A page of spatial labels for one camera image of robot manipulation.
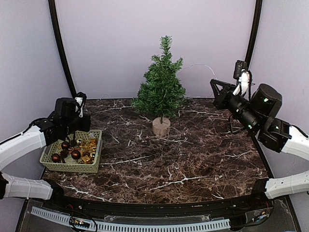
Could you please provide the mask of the round wooden tree base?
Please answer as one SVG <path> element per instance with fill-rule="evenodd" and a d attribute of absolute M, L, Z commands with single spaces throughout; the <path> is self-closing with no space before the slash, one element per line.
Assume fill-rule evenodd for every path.
<path fill-rule="evenodd" d="M 153 133 L 157 137 L 164 137 L 169 134 L 171 122 L 166 117 L 157 117 L 152 121 Z"/>

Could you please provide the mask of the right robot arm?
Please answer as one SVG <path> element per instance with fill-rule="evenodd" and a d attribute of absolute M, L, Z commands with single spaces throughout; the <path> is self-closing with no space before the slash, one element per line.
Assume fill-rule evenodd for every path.
<path fill-rule="evenodd" d="M 274 177 L 259 179 L 255 182 L 252 195 L 246 205 L 256 210 L 266 199 L 275 199 L 284 195 L 298 194 L 309 190 L 309 166 L 301 165 L 288 168 L 296 161 L 309 161 L 309 136 L 298 126 L 276 117 L 282 106 L 282 96 L 273 87 L 260 84 L 250 100 L 241 94 L 234 93 L 234 84 L 212 79 L 214 93 L 213 104 L 219 110 L 228 110 L 237 120 L 248 136 L 256 138 L 265 147 L 267 153 L 278 158 L 267 157 Z"/>

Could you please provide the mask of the small green christmas tree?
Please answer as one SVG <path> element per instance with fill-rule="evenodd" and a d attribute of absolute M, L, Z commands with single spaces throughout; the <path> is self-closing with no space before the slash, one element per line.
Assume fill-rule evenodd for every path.
<path fill-rule="evenodd" d="M 172 37 L 160 38 L 160 55 L 151 57 L 151 65 L 144 74 L 137 97 L 132 107 L 140 114 L 173 118 L 185 100 L 186 90 L 177 77 L 182 69 L 183 59 L 172 61 Z"/>

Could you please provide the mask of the black frame post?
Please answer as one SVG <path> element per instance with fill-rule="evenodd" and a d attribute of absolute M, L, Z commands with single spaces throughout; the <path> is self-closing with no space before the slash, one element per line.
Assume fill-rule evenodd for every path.
<path fill-rule="evenodd" d="M 52 27 L 54 31 L 54 37 L 56 40 L 56 45 L 57 45 L 61 65 L 64 71 L 67 85 L 69 87 L 70 94 L 72 97 L 75 97 L 77 92 L 76 92 L 76 88 L 73 83 L 73 78 L 70 73 L 70 68 L 69 68 L 69 64 L 67 61 L 64 44 L 63 44 L 62 37 L 61 37 L 60 26 L 59 26 L 57 10 L 56 10 L 56 1 L 48 0 L 48 5 L 49 5 L 49 11 L 50 11 L 50 17 L 51 17 Z"/>
<path fill-rule="evenodd" d="M 258 28 L 259 28 L 260 17 L 261 17 L 261 12 L 262 12 L 262 5 L 263 5 L 262 0 L 256 0 L 255 1 L 253 23 L 252 23 L 249 42 L 248 42 L 246 57 L 245 57 L 245 62 L 247 63 L 247 68 L 250 67 L 250 63 L 251 63 L 251 60 L 252 60 L 252 57 L 253 57 L 253 51 L 254 51 L 254 47 L 255 47 L 255 42 L 256 42 L 256 37 L 257 37 L 257 34 L 258 34 Z"/>

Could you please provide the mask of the gold gift box ornament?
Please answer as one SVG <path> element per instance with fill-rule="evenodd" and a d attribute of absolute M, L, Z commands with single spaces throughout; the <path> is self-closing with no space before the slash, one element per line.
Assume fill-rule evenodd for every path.
<path fill-rule="evenodd" d="M 82 156 L 81 160 L 82 160 L 83 164 L 90 164 L 91 161 L 92 161 L 88 155 Z"/>

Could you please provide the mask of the right black frame post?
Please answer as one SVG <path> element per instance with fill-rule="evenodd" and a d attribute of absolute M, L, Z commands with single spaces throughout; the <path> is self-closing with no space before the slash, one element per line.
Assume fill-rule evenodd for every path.
<path fill-rule="evenodd" d="M 251 63 L 251 60 L 252 60 L 252 57 L 253 57 L 253 51 L 254 51 L 254 47 L 255 47 L 255 42 L 256 42 L 256 37 L 257 37 L 257 34 L 258 34 L 258 28 L 259 28 L 260 17 L 261 17 L 261 12 L 262 12 L 262 5 L 263 5 L 262 0 L 256 0 L 255 1 L 253 23 L 252 23 L 249 42 L 248 42 L 246 57 L 245 57 L 245 62 L 247 63 L 247 68 L 250 67 L 250 63 Z"/>

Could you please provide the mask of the brown pine cone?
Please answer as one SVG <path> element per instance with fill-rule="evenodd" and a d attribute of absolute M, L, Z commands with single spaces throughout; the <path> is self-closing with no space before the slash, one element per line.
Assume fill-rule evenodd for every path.
<path fill-rule="evenodd" d="M 62 156 L 62 157 L 64 157 L 64 158 L 66 158 L 67 156 L 68 156 L 68 150 L 62 150 L 61 152 L 60 152 L 60 155 Z"/>

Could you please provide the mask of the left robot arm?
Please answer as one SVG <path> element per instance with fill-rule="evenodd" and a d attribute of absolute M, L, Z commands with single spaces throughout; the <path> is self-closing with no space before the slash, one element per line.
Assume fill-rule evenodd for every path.
<path fill-rule="evenodd" d="M 49 146 L 58 140 L 65 141 L 76 131 L 90 130 L 90 115 L 84 114 L 86 95 L 79 92 L 75 98 L 59 98 L 54 111 L 44 118 L 32 121 L 19 134 L 0 143 L 0 168 L 24 155 Z M 0 197 L 34 198 L 49 200 L 58 211 L 68 207 L 68 199 L 59 192 L 56 186 L 45 180 L 33 180 L 0 173 Z"/>

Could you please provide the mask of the left black frame post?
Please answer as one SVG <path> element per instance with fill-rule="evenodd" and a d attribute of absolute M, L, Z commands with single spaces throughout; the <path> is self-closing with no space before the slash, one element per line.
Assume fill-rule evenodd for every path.
<path fill-rule="evenodd" d="M 56 1 L 48 0 L 48 5 L 49 5 L 49 11 L 50 11 L 50 17 L 51 17 L 52 27 L 54 31 L 54 37 L 56 40 L 56 45 L 57 45 L 61 65 L 64 71 L 67 85 L 69 87 L 70 94 L 72 97 L 75 97 L 77 92 L 76 92 L 76 88 L 73 83 L 73 78 L 70 73 L 70 68 L 69 68 L 69 64 L 67 61 L 64 44 L 63 44 L 62 37 L 61 37 L 60 26 L 59 26 L 57 10 L 56 10 Z"/>

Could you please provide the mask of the brown ball ornament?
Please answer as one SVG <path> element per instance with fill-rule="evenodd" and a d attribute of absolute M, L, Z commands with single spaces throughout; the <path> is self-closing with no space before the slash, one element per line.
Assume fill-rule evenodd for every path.
<path fill-rule="evenodd" d="M 81 157 L 81 152 L 79 150 L 73 150 L 71 152 L 71 157 L 74 159 L 74 160 L 78 160 L 80 157 Z"/>
<path fill-rule="evenodd" d="M 59 163 L 61 162 L 61 156 L 57 153 L 54 153 L 52 156 L 51 156 L 51 159 L 52 159 L 52 162 L 54 163 Z"/>
<path fill-rule="evenodd" d="M 69 142 L 66 142 L 66 141 L 62 142 L 62 143 L 61 143 L 61 148 L 62 148 L 63 150 L 68 150 L 68 149 L 70 149 L 70 144 L 69 144 Z"/>

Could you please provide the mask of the green perforated plastic basket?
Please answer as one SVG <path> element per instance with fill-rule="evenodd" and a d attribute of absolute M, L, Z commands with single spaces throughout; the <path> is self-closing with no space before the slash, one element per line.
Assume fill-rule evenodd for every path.
<path fill-rule="evenodd" d="M 68 136 L 70 142 L 75 142 L 75 146 L 69 150 L 68 156 L 59 163 L 52 162 L 51 156 L 54 153 L 60 154 L 62 151 L 62 140 L 44 148 L 40 157 L 40 163 L 50 171 L 73 172 L 73 173 L 97 173 L 102 149 L 102 131 L 90 130 L 89 132 L 77 131 Z M 76 144 L 77 139 L 83 140 L 83 145 Z M 73 150 L 79 150 L 81 157 L 88 155 L 92 160 L 90 164 L 83 164 L 81 157 L 74 160 L 71 157 Z"/>

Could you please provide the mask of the black front rail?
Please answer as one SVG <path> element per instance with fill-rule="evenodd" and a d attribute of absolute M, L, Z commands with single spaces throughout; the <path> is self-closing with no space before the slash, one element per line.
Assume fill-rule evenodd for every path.
<path fill-rule="evenodd" d="M 108 203 L 69 196 L 44 201 L 43 206 L 50 209 L 73 213 L 75 216 L 87 215 L 92 218 L 105 216 L 125 217 L 176 217 L 210 215 L 214 217 L 241 217 L 245 213 L 266 209 L 274 206 L 272 200 L 260 196 L 243 196 L 227 200 L 217 200 L 201 203 L 177 204 L 131 204 Z"/>

